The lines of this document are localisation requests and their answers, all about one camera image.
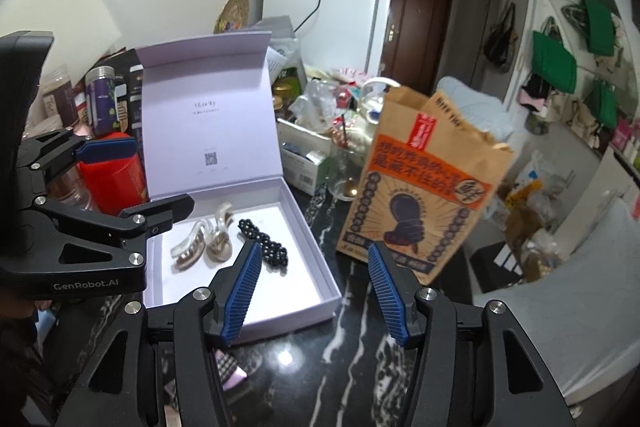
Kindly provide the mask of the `green tote bag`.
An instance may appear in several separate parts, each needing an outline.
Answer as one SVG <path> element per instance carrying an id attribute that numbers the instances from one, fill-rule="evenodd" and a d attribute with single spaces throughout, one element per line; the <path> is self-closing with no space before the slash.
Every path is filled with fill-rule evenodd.
<path id="1" fill-rule="evenodd" d="M 564 46 L 559 25 L 548 17 L 540 32 L 534 33 L 532 73 L 545 80 L 556 91 L 574 94 L 577 62 Z"/>

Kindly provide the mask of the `black polka dot hair bow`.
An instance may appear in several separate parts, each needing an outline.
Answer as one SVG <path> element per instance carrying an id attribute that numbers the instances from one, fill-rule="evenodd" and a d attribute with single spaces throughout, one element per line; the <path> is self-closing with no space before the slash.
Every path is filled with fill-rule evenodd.
<path id="1" fill-rule="evenodd" d="M 255 241 L 262 250 L 262 262 L 269 270 L 282 274 L 288 272 L 288 250 L 280 243 L 273 241 L 270 235 L 262 232 L 250 219 L 241 219 L 238 223 L 240 236 Z"/>

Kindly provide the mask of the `red canister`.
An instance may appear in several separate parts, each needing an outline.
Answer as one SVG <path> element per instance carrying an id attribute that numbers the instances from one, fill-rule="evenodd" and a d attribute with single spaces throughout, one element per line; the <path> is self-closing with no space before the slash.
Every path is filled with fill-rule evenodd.
<path id="1" fill-rule="evenodd" d="M 104 214 L 117 216 L 125 208 L 148 202 L 148 190 L 138 153 L 126 160 L 77 162 L 77 167 L 93 201 Z"/>

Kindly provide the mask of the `brown paper bag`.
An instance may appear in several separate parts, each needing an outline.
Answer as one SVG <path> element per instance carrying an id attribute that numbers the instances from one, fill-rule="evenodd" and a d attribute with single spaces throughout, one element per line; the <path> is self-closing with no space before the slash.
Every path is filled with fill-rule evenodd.
<path id="1" fill-rule="evenodd" d="M 480 220 L 513 151 L 465 120 L 442 92 L 393 87 L 337 251 L 367 260 L 375 242 L 432 283 Z"/>

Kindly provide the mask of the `white refrigerator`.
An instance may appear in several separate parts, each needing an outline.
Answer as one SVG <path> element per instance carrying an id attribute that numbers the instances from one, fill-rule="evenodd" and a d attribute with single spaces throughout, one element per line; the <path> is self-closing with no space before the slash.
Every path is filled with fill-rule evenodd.
<path id="1" fill-rule="evenodd" d="M 303 64 L 323 71 L 380 72 L 390 0 L 262 0 L 266 18 L 287 17 Z"/>

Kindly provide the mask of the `clear glass jar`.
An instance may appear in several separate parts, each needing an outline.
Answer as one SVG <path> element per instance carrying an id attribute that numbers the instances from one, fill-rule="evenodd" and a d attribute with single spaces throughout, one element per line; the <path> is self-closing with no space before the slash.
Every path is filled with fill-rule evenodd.
<path id="1" fill-rule="evenodd" d="M 332 137 L 328 189 L 334 199 L 343 202 L 356 199 L 370 144 L 369 137 L 358 128 L 347 128 Z"/>

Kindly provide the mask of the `purple can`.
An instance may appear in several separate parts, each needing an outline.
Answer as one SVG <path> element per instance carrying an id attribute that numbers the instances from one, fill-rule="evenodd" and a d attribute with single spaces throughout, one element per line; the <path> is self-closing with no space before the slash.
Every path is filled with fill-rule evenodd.
<path id="1" fill-rule="evenodd" d="M 97 66 L 85 77 L 88 118 L 97 137 L 114 132 L 119 126 L 115 96 L 115 71 Z"/>

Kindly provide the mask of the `white teapot kettle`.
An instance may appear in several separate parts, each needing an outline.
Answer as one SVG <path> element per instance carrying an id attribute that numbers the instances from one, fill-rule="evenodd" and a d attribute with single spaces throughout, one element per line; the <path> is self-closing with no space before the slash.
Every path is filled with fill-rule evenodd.
<path id="1" fill-rule="evenodd" d="M 346 118 L 348 141 L 355 140 L 357 146 L 370 147 L 378 128 L 385 96 L 390 88 L 399 86 L 400 83 L 387 77 L 373 77 L 361 86 L 356 110 Z"/>

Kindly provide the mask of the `brown door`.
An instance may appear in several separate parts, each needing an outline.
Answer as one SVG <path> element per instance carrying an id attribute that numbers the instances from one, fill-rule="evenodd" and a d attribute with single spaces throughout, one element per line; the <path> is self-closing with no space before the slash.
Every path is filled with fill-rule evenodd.
<path id="1" fill-rule="evenodd" d="M 390 0 L 382 75 L 423 95 L 436 83 L 453 0 Z"/>

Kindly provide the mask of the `white medicine box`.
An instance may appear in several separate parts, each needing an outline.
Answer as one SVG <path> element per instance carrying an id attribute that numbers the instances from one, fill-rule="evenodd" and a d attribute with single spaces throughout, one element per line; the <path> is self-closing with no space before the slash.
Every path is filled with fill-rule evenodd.
<path id="1" fill-rule="evenodd" d="M 308 195 L 317 194 L 328 176 L 331 141 L 283 118 L 277 120 L 283 176 Z"/>

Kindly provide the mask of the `lavender gift box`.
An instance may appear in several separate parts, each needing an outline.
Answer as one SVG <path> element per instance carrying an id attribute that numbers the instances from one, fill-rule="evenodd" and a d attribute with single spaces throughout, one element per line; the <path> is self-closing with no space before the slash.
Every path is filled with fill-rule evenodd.
<path id="1" fill-rule="evenodd" d="M 239 343 L 329 321 L 342 294 L 283 178 L 271 99 L 267 32 L 232 32 L 142 47 L 142 137 L 151 200 L 189 194 L 191 215 L 148 242 L 143 303 L 177 303 L 222 269 L 202 257 L 180 271 L 172 247 L 229 203 L 288 252 L 282 272 L 262 268 Z"/>

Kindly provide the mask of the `clear hair claw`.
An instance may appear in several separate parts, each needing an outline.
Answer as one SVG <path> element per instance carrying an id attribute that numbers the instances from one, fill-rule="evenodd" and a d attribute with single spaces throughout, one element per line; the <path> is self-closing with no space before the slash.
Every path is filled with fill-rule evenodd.
<path id="1" fill-rule="evenodd" d="M 194 223 L 186 238 L 171 248 L 170 256 L 177 271 L 189 269 L 202 257 L 210 230 L 212 230 L 210 221 L 200 219 Z"/>

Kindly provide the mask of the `pearl white hair claw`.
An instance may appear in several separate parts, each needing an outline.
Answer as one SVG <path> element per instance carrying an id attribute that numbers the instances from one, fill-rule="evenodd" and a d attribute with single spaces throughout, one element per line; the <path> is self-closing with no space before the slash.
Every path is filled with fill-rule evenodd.
<path id="1" fill-rule="evenodd" d="M 229 202 L 222 203 L 216 210 L 214 220 L 206 232 L 206 251 L 216 262 L 226 262 L 232 253 L 229 227 L 233 218 L 233 207 Z"/>

